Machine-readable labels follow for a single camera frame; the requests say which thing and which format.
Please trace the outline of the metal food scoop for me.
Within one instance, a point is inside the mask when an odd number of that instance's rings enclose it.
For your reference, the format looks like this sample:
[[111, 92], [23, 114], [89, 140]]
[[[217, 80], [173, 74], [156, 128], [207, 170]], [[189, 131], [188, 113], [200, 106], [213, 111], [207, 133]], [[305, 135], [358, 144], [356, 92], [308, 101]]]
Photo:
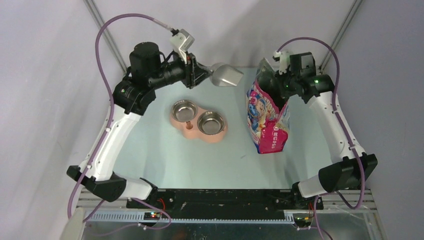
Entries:
[[244, 76], [242, 71], [223, 62], [206, 66], [206, 69], [210, 73], [210, 82], [217, 87], [236, 87]]

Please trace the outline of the colourful cat food bag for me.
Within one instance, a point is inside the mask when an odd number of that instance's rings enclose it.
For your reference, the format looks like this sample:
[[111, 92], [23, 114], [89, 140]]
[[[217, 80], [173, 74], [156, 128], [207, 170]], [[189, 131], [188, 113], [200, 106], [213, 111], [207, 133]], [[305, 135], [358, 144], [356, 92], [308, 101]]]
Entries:
[[247, 126], [259, 154], [282, 152], [289, 138], [289, 104], [272, 86], [277, 73], [266, 58], [261, 59], [245, 94]]

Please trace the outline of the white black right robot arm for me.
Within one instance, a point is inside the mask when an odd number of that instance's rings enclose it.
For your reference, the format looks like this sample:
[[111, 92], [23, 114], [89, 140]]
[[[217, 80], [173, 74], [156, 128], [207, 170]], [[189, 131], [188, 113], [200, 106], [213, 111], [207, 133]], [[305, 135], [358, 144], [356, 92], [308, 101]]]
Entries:
[[272, 58], [279, 63], [275, 73], [279, 95], [284, 99], [298, 95], [312, 110], [332, 162], [317, 175], [297, 183], [298, 191], [291, 194], [291, 204], [304, 209], [311, 197], [363, 186], [378, 160], [374, 154], [366, 153], [347, 124], [331, 77], [317, 74], [311, 52], [275, 51]]

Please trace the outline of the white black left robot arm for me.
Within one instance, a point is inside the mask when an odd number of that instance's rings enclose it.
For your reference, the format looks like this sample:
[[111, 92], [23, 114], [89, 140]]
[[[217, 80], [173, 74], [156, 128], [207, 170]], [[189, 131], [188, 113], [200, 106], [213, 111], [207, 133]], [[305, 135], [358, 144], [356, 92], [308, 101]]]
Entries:
[[154, 42], [137, 44], [129, 54], [130, 66], [113, 93], [105, 127], [88, 159], [71, 165], [66, 174], [92, 194], [107, 202], [119, 198], [138, 199], [145, 208], [158, 202], [154, 186], [114, 172], [117, 157], [133, 127], [156, 99], [155, 91], [176, 82], [192, 89], [210, 77], [213, 68], [199, 63], [192, 53], [172, 51], [165, 56]]

